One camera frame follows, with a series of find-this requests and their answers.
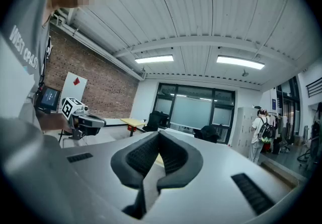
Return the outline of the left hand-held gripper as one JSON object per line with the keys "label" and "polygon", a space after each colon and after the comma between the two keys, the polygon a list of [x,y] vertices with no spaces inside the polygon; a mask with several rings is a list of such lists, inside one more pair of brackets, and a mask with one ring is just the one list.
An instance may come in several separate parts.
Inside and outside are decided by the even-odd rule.
{"label": "left hand-held gripper", "polygon": [[[62,99],[61,111],[63,116],[67,119],[69,128],[72,130],[72,139],[80,140],[83,138],[85,134],[83,131],[79,131],[78,118],[87,114],[88,107],[76,98],[66,97],[65,99]],[[85,116],[87,136],[97,135],[100,129],[105,127],[105,125],[106,122],[103,118],[92,114],[87,114]]]}

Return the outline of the small yellow table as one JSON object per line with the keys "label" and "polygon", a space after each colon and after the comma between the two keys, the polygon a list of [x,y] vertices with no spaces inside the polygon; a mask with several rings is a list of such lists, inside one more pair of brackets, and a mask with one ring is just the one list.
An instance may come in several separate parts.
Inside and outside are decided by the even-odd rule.
{"label": "small yellow table", "polygon": [[144,122],[142,122],[140,120],[133,119],[133,118],[121,118],[120,120],[130,127],[130,129],[129,129],[130,130],[130,137],[133,136],[133,133],[136,131],[137,127],[145,125]]}

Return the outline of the wooden step platform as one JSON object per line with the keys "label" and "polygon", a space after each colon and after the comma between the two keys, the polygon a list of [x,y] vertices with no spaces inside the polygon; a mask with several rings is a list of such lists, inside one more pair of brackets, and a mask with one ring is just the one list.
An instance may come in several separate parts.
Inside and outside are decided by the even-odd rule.
{"label": "wooden step platform", "polygon": [[307,182],[305,177],[292,173],[289,169],[284,170],[269,161],[261,162],[260,166],[291,189]]}

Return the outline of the person in grey shirt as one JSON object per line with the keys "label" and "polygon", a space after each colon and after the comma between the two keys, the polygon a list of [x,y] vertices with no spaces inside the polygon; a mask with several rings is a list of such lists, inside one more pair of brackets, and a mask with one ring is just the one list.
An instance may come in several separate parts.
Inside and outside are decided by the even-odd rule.
{"label": "person in grey shirt", "polygon": [[34,109],[49,40],[46,0],[14,0],[0,23],[0,117],[40,128]]}

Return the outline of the black office chair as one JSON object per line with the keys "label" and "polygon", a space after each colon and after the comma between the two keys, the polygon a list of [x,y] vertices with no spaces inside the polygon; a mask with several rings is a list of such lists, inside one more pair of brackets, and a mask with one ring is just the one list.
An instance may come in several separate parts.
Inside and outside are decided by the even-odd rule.
{"label": "black office chair", "polygon": [[169,114],[159,111],[153,111],[149,115],[149,120],[146,126],[142,129],[146,132],[157,131],[159,128],[166,129],[168,126]]}
{"label": "black office chair", "polygon": [[217,143],[217,140],[219,139],[219,135],[216,131],[216,128],[213,125],[206,125],[201,129],[193,129],[194,131],[194,137],[212,142]]}

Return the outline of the grey lockers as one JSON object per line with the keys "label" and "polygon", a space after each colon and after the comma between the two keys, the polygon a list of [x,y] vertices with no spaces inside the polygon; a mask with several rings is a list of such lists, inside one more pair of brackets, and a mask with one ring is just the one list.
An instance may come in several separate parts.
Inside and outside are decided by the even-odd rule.
{"label": "grey lockers", "polygon": [[230,147],[246,158],[252,149],[253,132],[251,127],[257,118],[258,109],[239,107],[237,109],[236,126],[234,134],[229,142]]}

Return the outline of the white board with red mark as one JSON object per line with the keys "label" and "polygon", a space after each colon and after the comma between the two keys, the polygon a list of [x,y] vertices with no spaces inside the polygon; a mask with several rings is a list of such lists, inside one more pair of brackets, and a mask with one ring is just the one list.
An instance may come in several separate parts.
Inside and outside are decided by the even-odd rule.
{"label": "white board with red mark", "polygon": [[76,98],[77,100],[81,101],[87,81],[87,79],[81,76],[68,72],[60,95],[58,109],[62,109],[62,100],[66,97]]}

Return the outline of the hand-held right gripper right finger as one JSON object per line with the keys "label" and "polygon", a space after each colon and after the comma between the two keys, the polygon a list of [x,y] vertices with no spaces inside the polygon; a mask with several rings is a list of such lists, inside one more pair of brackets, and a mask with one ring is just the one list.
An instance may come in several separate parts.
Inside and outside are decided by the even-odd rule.
{"label": "hand-held right gripper right finger", "polygon": [[187,186],[203,167],[199,150],[164,131],[158,135],[158,153],[166,173],[157,181],[159,191]]}

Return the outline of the black monitor screen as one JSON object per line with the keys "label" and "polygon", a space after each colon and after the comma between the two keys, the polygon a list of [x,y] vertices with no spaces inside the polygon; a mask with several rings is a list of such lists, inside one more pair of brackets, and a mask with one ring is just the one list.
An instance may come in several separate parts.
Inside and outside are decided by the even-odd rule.
{"label": "black monitor screen", "polygon": [[37,100],[38,109],[50,114],[57,110],[61,91],[45,86]]}

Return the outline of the long ceiling light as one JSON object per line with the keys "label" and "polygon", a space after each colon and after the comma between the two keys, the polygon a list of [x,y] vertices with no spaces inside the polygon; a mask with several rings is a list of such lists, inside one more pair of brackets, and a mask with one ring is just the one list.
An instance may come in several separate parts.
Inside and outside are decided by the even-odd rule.
{"label": "long ceiling light", "polygon": [[172,55],[162,55],[162,56],[153,56],[153,57],[144,57],[137,58],[135,62],[138,64],[146,64],[146,63],[156,63],[156,62],[173,62]]}
{"label": "long ceiling light", "polygon": [[237,57],[230,57],[230,56],[218,56],[216,62],[224,63],[224,64],[239,65],[239,66],[254,68],[258,70],[263,69],[265,66],[263,63],[258,63],[255,61],[241,59]]}

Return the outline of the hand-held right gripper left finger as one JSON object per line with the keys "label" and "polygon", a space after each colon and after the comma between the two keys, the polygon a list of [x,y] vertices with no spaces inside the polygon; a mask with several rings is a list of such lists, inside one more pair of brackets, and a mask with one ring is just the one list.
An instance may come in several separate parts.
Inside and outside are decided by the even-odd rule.
{"label": "hand-held right gripper left finger", "polygon": [[141,189],[158,156],[158,132],[117,151],[111,158],[111,168],[120,182],[133,189]]}

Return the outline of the clothes rack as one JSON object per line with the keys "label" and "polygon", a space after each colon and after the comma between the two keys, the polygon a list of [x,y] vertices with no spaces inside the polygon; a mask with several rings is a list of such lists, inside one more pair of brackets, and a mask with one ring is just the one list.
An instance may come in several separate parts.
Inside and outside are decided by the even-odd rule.
{"label": "clothes rack", "polygon": [[280,121],[283,120],[283,118],[280,114],[274,113],[274,112],[266,112],[266,116],[268,116],[270,118],[270,124],[274,128],[273,134],[272,134],[272,140],[274,140],[278,137],[279,124],[280,124]]}

